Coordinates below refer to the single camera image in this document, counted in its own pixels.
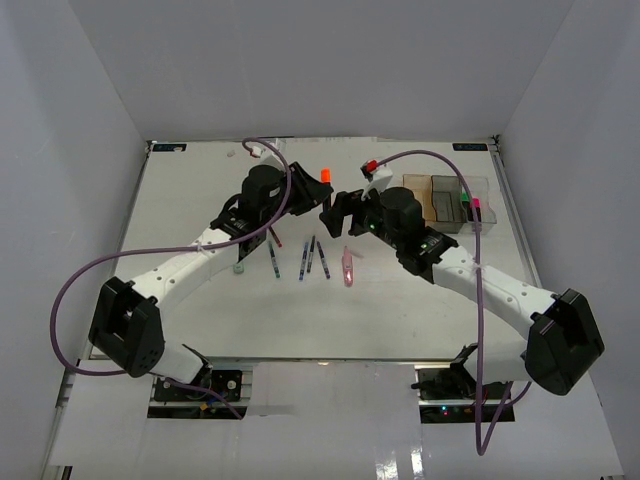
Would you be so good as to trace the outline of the orange cap black highlighter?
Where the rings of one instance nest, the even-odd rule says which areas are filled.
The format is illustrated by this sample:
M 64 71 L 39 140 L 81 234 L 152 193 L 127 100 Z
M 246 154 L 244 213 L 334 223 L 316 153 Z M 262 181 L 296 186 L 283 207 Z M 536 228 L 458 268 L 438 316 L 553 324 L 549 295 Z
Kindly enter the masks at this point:
M 321 170 L 321 183 L 323 185 L 323 189 L 324 189 L 324 199 L 322 202 L 322 207 L 323 207 L 323 211 L 326 212 L 331 208 L 331 204 L 332 204 L 332 194 L 333 194 L 333 187 L 331 184 L 331 170 L 329 168 L 323 168 Z

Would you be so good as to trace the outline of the green cap black highlighter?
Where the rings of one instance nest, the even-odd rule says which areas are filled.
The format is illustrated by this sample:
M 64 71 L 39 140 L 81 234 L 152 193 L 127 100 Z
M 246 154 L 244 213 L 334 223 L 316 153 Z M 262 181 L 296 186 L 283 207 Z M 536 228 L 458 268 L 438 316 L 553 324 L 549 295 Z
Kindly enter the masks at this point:
M 471 199 L 469 195 L 465 191 L 462 191 L 460 199 L 461 199 L 461 208 L 464 213 L 465 220 L 468 222 L 472 222 L 473 210 L 472 210 Z

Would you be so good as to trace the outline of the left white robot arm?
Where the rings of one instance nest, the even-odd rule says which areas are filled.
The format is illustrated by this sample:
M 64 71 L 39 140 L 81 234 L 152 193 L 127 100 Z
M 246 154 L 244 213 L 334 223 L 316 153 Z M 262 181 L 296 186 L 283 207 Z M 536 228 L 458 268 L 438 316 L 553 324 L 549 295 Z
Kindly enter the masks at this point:
M 190 251 L 129 281 L 113 277 L 102 286 L 90 343 L 133 378 L 168 377 L 188 398 L 202 398 L 212 378 L 205 361 L 187 346 L 165 340 L 164 319 L 213 276 L 256 250 L 275 213 L 305 214 L 332 192 L 329 183 L 311 177 L 298 163 L 287 170 L 252 167 L 240 192 L 224 204 Z

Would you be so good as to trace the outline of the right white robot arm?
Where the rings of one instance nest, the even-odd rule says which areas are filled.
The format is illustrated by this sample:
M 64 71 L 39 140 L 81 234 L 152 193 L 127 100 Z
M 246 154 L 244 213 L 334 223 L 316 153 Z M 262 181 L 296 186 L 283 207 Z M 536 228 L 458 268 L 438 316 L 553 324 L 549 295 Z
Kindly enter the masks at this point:
M 479 266 L 453 238 L 426 225 L 413 193 L 393 187 L 365 196 L 340 192 L 320 220 L 337 238 L 351 220 L 351 236 L 372 234 L 393 248 L 400 265 L 431 284 L 454 291 L 489 311 L 518 334 L 495 351 L 464 347 L 450 365 L 453 390 L 472 399 L 488 383 L 532 382 L 567 395 L 605 347 L 584 295 L 534 287 L 493 267 Z

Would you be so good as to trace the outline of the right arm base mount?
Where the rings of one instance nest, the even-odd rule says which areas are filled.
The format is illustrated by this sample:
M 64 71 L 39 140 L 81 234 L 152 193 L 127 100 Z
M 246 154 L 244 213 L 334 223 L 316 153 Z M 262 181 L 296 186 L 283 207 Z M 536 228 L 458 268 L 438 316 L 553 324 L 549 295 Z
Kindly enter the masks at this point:
M 475 422 L 476 382 L 472 372 L 464 370 L 468 357 L 475 353 L 477 344 L 463 347 L 445 366 L 427 364 L 416 368 L 416 380 L 411 389 L 419 397 L 422 424 L 462 424 Z M 489 423 L 498 411 L 499 402 L 507 388 L 506 382 L 484 383 L 482 387 L 482 423 Z M 506 406 L 498 422 L 514 422 L 513 407 Z

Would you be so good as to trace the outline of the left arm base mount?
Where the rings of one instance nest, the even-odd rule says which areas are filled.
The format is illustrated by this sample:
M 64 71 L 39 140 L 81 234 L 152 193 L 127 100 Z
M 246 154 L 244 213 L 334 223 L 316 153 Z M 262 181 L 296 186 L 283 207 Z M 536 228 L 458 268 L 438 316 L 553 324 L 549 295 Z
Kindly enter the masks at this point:
M 247 412 L 241 370 L 207 368 L 198 390 L 160 378 L 154 382 L 147 416 L 170 420 L 241 420 Z

